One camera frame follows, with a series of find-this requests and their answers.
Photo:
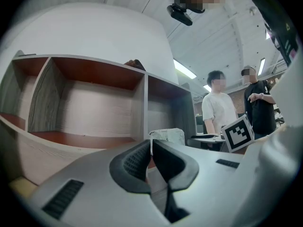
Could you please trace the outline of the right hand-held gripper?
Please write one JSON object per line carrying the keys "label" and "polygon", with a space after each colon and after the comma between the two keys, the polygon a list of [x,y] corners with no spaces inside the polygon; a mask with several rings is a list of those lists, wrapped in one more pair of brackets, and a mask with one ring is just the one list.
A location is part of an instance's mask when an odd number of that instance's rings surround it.
{"label": "right hand-held gripper", "polygon": [[230,153],[247,147],[254,141],[254,132],[246,114],[222,127],[222,134]]}

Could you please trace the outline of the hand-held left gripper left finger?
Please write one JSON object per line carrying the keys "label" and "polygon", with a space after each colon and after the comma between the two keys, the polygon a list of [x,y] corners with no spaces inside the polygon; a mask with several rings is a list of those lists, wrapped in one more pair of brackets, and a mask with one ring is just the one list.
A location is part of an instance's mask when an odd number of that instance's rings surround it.
{"label": "hand-held left gripper left finger", "polygon": [[150,141],[145,140],[115,156],[109,164],[110,175],[127,192],[151,194],[151,188],[145,181],[150,160]]}

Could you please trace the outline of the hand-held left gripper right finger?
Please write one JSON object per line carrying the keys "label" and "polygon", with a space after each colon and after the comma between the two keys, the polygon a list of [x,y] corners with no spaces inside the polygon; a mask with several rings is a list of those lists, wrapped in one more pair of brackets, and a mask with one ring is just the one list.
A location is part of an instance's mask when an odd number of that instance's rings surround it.
{"label": "hand-held left gripper right finger", "polygon": [[153,161],[164,181],[167,183],[166,219],[175,223],[189,215],[184,208],[178,207],[173,193],[186,190],[199,173],[199,165],[192,157],[169,146],[168,141],[153,140]]}

